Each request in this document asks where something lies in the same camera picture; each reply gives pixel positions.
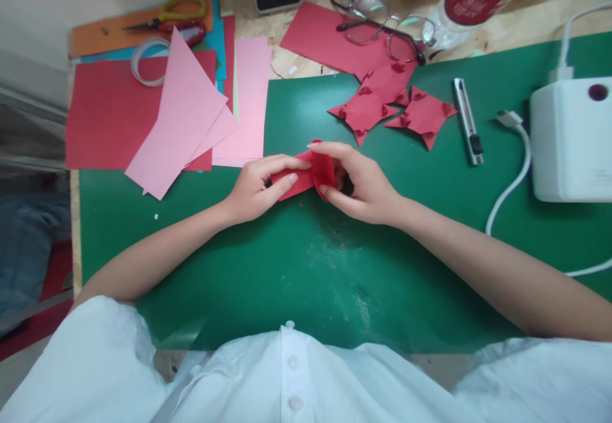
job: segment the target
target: tape roll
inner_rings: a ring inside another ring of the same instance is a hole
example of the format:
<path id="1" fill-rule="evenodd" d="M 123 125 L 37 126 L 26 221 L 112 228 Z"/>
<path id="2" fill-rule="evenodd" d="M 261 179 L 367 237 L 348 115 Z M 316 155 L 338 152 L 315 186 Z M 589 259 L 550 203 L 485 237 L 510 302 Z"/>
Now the tape roll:
<path id="1" fill-rule="evenodd" d="M 146 86 L 150 86 L 150 87 L 157 87 L 157 86 L 160 86 L 162 83 L 164 83 L 164 75 L 162 75 L 156 80 L 145 80 L 144 78 L 140 76 L 140 72 L 138 71 L 138 63 L 140 62 L 140 58 L 142 58 L 142 55 L 144 55 L 145 51 L 157 45 L 161 45 L 161 46 L 170 48 L 170 42 L 166 39 L 162 39 L 162 38 L 149 39 L 141 43 L 136 48 L 136 50 L 134 50 L 134 54 L 132 55 L 132 60 L 130 62 L 130 65 L 132 67 L 132 74 L 134 74 L 134 77 L 136 77 L 136 79 L 140 83 Z"/>

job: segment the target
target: jeans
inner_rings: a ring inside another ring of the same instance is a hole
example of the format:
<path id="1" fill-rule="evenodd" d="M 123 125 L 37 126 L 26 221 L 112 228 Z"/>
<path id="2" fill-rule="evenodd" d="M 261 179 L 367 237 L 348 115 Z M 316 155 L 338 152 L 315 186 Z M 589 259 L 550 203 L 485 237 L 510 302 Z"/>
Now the jeans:
<path id="1" fill-rule="evenodd" d="M 0 318 L 38 303 L 53 232 L 69 224 L 67 193 L 0 198 Z M 0 338 L 15 327 L 0 330 Z"/>

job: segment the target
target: hand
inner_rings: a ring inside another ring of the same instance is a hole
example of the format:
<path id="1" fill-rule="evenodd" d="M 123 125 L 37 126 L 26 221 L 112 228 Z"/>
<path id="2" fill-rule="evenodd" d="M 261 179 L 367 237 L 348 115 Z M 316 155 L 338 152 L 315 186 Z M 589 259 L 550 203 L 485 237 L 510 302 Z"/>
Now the hand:
<path id="1" fill-rule="evenodd" d="M 284 169 L 308 168 L 310 163 L 307 161 L 288 155 L 273 155 L 246 163 L 231 193 L 221 202 L 232 224 L 257 219 L 279 201 L 298 179 L 298 175 L 292 173 L 266 188 L 272 174 Z"/>
<path id="2" fill-rule="evenodd" d="M 335 159 L 339 165 L 336 187 L 342 188 L 341 176 L 338 174 L 343 174 L 343 170 L 354 185 L 351 197 L 333 186 L 321 186 L 322 194 L 331 204 L 354 219 L 373 224 L 397 225 L 398 213 L 404 206 L 405 198 L 395 191 L 378 163 L 342 142 L 318 142 L 309 144 L 308 148 Z"/>

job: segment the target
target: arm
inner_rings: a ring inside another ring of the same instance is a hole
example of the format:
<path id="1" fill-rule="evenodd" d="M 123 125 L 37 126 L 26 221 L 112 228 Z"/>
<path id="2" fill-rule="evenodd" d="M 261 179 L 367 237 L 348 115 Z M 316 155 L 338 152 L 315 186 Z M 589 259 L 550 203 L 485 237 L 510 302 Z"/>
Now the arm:
<path id="1" fill-rule="evenodd" d="M 401 197 L 374 160 L 352 147 L 321 142 L 311 150 L 337 159 L 354 184 L 352 197 L 321 188 L 348 216 L 390 225 L 442 260 L 499 313 L 527 334 L 612 341 L 612 304 L 518 249 Z"/>
<path id="2" fill-rule="evenodd" d="M 266 189 L 265 183 L 272 174 L 286 168 L 309 167 L 309 163 L 286 155 L 247 163 L 225 200 L 144 238 L 117 255 L 87 282 L 72 309 L 97 295 L 134 303 L 214 235 L 266 212 L 297 180 L 296 174 L 289 174 Z"/>

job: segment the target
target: red scissors handle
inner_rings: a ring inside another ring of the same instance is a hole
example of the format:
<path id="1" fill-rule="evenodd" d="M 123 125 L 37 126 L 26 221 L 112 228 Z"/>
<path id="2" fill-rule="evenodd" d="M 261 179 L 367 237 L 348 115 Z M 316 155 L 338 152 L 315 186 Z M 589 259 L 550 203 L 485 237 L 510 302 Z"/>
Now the red scissors handle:
<path id="1" fill-rule="evenodd" d="M 190 27 L 194 27 L 194 26 L 198 26 L 200 30 L 198 31 L 197 34 L 191 36 L 187 40 L 187 45 L 189 46 L 189 48 L 191 48 L 194 45 L 199 44 L 202 41 L 202 39 L 204 39 L 204 36 L 206 35 L 206 23 L 204 23 L 204 20 L 202 18 L 191 19 L 187 21 L 179 21 L 179 22 L 164 22 L 158 27 L 158 29 L 162 33 L 165 34 L 165 37 L 170 39 L 170 36 L 172 35 L 172 30 L 175 27 L 179 31 L 184 31 L 185 29 L 189 29 Z"/>

